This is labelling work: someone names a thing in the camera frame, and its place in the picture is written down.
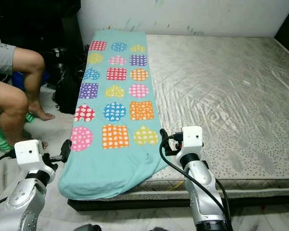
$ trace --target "mattress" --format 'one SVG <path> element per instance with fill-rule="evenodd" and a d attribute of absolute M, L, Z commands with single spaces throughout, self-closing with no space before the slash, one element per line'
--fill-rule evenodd
<path fill-rule="evenodd" d="M 289 53 L 273 38 L 147 43 L 162 127 L 202 126 L 203 156 L 229 197 L 289 195 Z M 166 167 L 106 201 L 187 198 L 183 176 Z"/>

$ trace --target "floor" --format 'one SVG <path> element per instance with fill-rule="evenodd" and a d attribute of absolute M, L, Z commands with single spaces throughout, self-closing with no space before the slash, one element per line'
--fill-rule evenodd
<path fill-rule="evenodd" d="M 56 119 L 43 122 L 36 119 L 26 124 L 26 130 L 36 139 L 49 143 L 46 149 L 51 155 L 58 155 L 65 139 L 69 138 L 73 116 L 58 112 L 51 100 L 53 91 L 42 88 L 41 100 L 47 112 L 56 115 Z M 55 181 L 47 186 L 46 204 L 39 216 L 38 230 L 73 230 L 84 224 L 99 224 L 103 231 L 149 231 L 161 227 L 169 231 L 195 230 L 191 211 L 183 208 L 134 209 L 115 211 L 78 212 L 60 195 L 57 181 L 63 169 L 59 165 Z M 22 176 L 14 160 L 0 163 L 1 197 L 8 195 Z M 233 211 L 233 228 L 240 231 L 289 231 L 289 205 L 266 207 L 245 207 Z"/>

